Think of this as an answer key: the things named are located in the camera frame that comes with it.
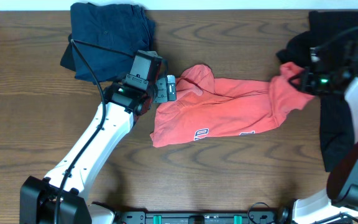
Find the clothing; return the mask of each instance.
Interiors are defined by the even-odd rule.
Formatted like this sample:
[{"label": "clothing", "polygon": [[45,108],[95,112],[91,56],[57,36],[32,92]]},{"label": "clothing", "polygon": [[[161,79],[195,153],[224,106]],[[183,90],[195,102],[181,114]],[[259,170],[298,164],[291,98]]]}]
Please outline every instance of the clothing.
[{"label": "clothing", "polygon": [[281,75],[269,83],[214,78],[205,65],[189,68],[177,79],[177,100],[157,109],[150,135],[153,146],[256,134],[279,127],[291,110],[302,109],[313,98],[288,83],[302,68],[290,62],[280,71]]},{"label": "clothing", "polygon": [[[95,6],[75,3],[71,6],[72,38],[127,54],[152,48],[155,23],[140,6],[111,4]],[[94,47],[76,44],[99,81],[119,81],[132,68],[133,58]],[[68,45],[60,65],[76,71],[75,78],[93,82],[88,68]]]},{"label": "clothing", "polygon": [[[310,31],[294,37],[285,50],[277,52],[282,63],[295,62],[301,67],[311,66],[310,47],[321,45],[341,31],[358,26],[358,12],[312,11],[309,13],[309,23]],[[347,41],[357,39],[358,30],[344,35],[325,50],[332,60],[330,70],[337,70],[342,65]],[[327,172],[334,169],[354,143],[351,112],[344,97],[321,97],[320,146]]]}]

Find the salmon t-shirt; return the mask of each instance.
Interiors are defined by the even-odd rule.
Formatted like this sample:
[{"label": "salmon t-shirt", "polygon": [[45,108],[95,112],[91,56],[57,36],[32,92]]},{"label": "salmon t-shirt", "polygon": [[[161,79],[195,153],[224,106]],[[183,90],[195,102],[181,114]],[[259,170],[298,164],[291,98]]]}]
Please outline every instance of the salmon t-shirt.
[{"label": "salmon t-shirt", "polygon": [[288,79],[303,69],[292,62],[280,67],[271,82],[214,78],[195,65],[177,78],[177,100],[161,104],[155,115],[154,147],[206,137],[257,134],[279,127],[312,95],[293,88]]}]

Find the wooden table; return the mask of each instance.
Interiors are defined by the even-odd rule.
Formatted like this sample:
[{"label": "wooden table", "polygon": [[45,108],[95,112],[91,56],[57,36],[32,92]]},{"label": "wooden table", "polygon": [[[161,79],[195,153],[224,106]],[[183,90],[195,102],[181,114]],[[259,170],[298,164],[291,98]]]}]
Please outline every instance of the wooden table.
[{"label": "wooden table", "polygon": [[[150,11],[155,47],[176,76],[198,63],[215,77],[270,80],[275,53],[308,30],[308,11]],[[0,12],[0,223],[17,223],[19,190],[42,178],[89,125],[99,95],[59,66],[70,12]],[[256,135],[152,147],[154,106],[115,148],[94,200],[148,210],[277,207],[324,188],[319,100]]]}]

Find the green clip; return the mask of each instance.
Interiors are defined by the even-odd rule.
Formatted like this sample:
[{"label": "green clip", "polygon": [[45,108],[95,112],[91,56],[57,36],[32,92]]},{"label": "green clip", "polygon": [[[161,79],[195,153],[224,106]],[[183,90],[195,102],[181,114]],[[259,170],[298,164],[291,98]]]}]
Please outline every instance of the green clip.
[{"label": "green clip", "polygon": [[241,215],[234,216],[234,224],[242,224],[242,216]]},{"label": "green clip", "polygon": [[161,224],[161,215],[154,215],[153,224]]}]

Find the folded shirt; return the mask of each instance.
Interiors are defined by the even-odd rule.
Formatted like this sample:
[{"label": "folded shirt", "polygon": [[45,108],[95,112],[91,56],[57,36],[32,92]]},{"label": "folded shirt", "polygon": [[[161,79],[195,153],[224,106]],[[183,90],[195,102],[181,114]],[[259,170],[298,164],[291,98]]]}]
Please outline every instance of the folded shirt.
[{"label": "folded shirt", "polygon": [[[72,34],[60,65],[76,71],[75,78],[93,82],[90,71],[77,52],[71,38],[100,45],[127,54],[152,49],[155,22],[149,20],[140,6],[110,4],[95,6],[74,3],[70,8]],[[121,81],[130,72],[134,59],[126,55],[77,44],[100,82]]]},{"label": "folded shirt", "polygon": [[195,65],[177,78],[177,100],[161,104],[155,115],[153,146],[162,147],[205,137],[256,134],[279,127],[312,95],[293,88],[288,79],[302,71],[294,63],[280,67],[271,82],[214,78]]}]

